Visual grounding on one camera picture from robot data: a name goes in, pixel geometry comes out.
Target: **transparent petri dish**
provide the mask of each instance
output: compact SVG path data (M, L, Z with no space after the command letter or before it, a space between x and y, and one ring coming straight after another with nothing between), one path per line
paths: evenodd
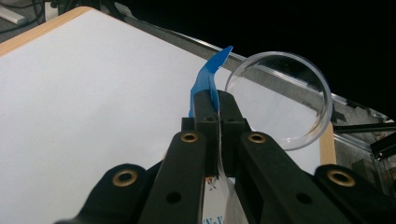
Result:
M246 58L230 74L232 94L252 131L269 134L287 151L320 138L332 116L332 93L307 59L268 51Z

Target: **blue tape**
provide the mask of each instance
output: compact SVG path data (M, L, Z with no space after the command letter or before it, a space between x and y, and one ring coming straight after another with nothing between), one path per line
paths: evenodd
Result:
M213 107L215 108L216 112L219 112L219 96L218 89L216 88L215 84L215 74L227 61L231 50L233 50L233 46L227 47L219 53L213 55L199 71L197 79L195 80L190 93L190 118L193 118L193 96L198 91L209 90Z

